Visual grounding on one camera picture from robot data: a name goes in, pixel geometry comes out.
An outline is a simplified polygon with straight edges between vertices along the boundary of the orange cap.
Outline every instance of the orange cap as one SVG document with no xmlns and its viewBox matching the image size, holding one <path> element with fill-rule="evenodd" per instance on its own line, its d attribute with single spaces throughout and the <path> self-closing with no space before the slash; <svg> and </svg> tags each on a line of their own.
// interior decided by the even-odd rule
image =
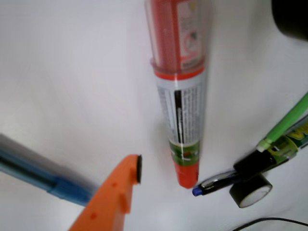
<svg viewBox="0 0 308 231">
<path fill-rule="evenodd" d="M 174 163 L 180 186 L 190 189 L 196 185 L 199 176 L 199 162 L 191 166 Z"/>
</svg>

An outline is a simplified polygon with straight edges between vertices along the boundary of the black marker cap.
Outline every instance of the black marker cap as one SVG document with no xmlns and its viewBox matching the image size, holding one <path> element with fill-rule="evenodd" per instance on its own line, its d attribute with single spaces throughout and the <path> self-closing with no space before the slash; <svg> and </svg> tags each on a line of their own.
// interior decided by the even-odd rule
<svg viewBox="0 0 308 231">
<path fill-rule="evenodd" d="M 265 150 L 255 150 L 239 162 L 234 164 L 234 169 L 239 173 L 242 180 L 249 180 L 259 173 L 277 165 L 275 158 Z"/>
</svg>

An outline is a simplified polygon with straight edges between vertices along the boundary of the white table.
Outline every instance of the white table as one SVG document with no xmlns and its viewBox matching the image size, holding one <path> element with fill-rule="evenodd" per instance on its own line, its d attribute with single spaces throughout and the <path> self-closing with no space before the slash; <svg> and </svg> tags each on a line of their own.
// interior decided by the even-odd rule
<svg viewBox="0 0 308 231">
<path fill-rule="evenodd" d="M 308 43 L 283 36 L 270 0 L 216 0 L 199 179 L 232 165 L 308 90 Z M 239 209 L 229 188 L 177 183 L 149 60 L 143 0 L 2 0 L 0 131 L 101 184 L 142 154 L 125 231 L 228 231 L 264 216 L 307 222 L 308 149 Z M 0 173 L 1 231 L 65 231 L 82 207 Z"/>
</svg>

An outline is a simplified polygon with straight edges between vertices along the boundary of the black cable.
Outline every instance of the black cable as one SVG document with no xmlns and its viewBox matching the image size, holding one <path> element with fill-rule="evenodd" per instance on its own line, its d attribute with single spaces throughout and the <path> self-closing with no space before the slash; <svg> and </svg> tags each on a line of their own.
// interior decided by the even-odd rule
<svg viewBox="0 0 308 231">
<path fill-rule="evenodd" d="M 250 222 L 248 222 L 248 223 L 246 223 L 246 224 L 244 224 L 244 225 L 242 225 L 242 226 L 240 226 L 240 227 L 238 227 L 238 228 L 236 228 L 232 231 L 240 231 L 242 229 L 245 229 L 249 226 L 252 226 L 256 223 L 259 223 L 259 222 L 265 221 L 265 220 L 282 220 L 282 221 L 291 222 L 291 223 L 295 223 L 295 224 L 298 224 L 298 225 L 304 225 L 304 226 L 308 227 L 308 224 L 303 223 L 303 222 L 299 222 L 299 221 L 296 221 L 296 220 L 290 220 L 290 219 L 284 219 L 284 218 L 259 218 L 257 220 L 250 221 Z"/>
</svg>

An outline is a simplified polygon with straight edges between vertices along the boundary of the orange plastic tool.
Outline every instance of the orange plastic tool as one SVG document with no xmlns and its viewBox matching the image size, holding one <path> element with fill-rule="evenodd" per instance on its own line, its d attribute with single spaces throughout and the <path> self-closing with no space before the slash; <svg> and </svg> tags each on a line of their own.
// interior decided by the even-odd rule
<svg viewBox="0 0 308 231">
<path fill-rule="evenodd" d="M 113 170 L 70 231 L 122 231 L 133 185 L 141 182 L 140 155 L 128 155 Z"/>
</svg>

